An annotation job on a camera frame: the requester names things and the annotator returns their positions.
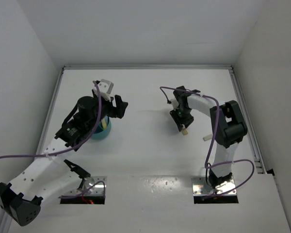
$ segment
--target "cable tie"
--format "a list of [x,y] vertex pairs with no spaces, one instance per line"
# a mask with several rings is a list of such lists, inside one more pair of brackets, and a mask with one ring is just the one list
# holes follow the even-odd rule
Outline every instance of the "cable tie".
[[53,159],[51,156],[49,156],[49,153],[48,152],[45,153],[45,157],[47,157],[49,160],[52,160]]

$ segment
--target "blue bowl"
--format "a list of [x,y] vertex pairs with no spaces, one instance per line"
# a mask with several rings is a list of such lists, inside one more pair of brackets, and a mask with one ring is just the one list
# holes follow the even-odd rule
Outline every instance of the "blue bowl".
[[91,139],[102,140],[102,139],[105,139],[109,135],[109,133],[111,131],[111,121],[110,121],[108,116],[105,117],[105,120],[107,122],[107,128],[104,130],[102,128],[101,123],[99,123],[99,125],[98,125],[95,133],[92,135]]

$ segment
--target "white floor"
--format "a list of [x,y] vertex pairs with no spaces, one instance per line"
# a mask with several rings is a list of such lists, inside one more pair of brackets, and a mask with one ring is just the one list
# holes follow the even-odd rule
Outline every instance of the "white floor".
[[[192,111],[189,135],[178,133],[159,87],[185,85],[222,101],[236,100],[228,70],[65,70],[43,147],[76,101],[91,95],[92,80],[100,79],[114,82],[113,95],[129,106],[123,119],[112,119],[105,140],[87,142],[70,160],[92,175],[108,176],[105,205],[55,201],[26,227],[12,222],[10,233],[290,232],[271,175],[255,174],[238,190],[239,204],[194,204],[191,176],[205,172],[210,141],[202,138],[211,133],[210,119]],[[235,159],[240,158],[253,160],[247,137],[236,151]],[[232,169],[238,184],[251,166]]]

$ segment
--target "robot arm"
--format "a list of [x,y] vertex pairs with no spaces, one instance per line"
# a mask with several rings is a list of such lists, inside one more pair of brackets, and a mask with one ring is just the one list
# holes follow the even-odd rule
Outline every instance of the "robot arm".
[[[184,86],[177,89],[186,90]],[[196,109],[211,118],[212,130],[215,126],[217,104],[215,101],[202,98],[197,95],[191,95],[182,91],[174,91],[175,98],[171,100],[173,110],[170,112],[171,117],[177,124],[179,131],[187,134],[186,129],[194,121],[191,110]],[[247,126],[236,101],[219,102],[219,124],[215,141],[217,149],[214,163],[233,161],[238,144],[247,134]],[[209,182],[213,188],[229,181],[232,176],[231,164],[224,164],[210,169]]]
[[[96,83],[101,94],[100,118],[98,119],[98,94],[94,88],[92,97],[85,96],[78,100],[62,123],[61,129],[44,150],[44,155],[36,158],[8,184],[0,183],[0,206],[20,226],[32,222],[39,214],[41,206],[72,189],[77,189],[84,179],[91,177],[90,173],[67,158],[90,136],[97,120],[101,121],[105,116],[124,116],[128,103],[115,95],[116,107],[113,106],[113,97],[110,96],[113,83],[107,80]],[[58,170],[65,171],[68,168],[70,171],[51,182],[43,180],[42,175],[45,173],[51,172],[56,177]]]

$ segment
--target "metal mounting plate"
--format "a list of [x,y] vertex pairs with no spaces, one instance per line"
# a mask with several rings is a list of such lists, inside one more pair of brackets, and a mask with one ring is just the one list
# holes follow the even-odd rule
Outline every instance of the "metal mounting plate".
[[[205,176],[193,176],[192,177],[192,188],[194,203],[238,203],[237,191],[233,190],[229,193],[223,194],[220,198],[209,198],[203,200],[204,197],[214,194],[214,189],[206,184]],[[235,183],[233,177],[229,182],[224,182],[223,184],[216,187],[217,194],[226,192],[235,188]]]
[[[107,188],[107,177],[106,176],[92,176],[90,180],[85,181],[86,187],[92,186],[95,182],[98,181],[104,181],[105,182],[105,188]],[[65,193],[64,196],[75,196],[81,192],[81,189],[74,189],[70,192]],[[87,193],[83,195],[84,197],[90,196],[90,197],[103,197],[103,184],[99,183],[94,188],[89,190]]]

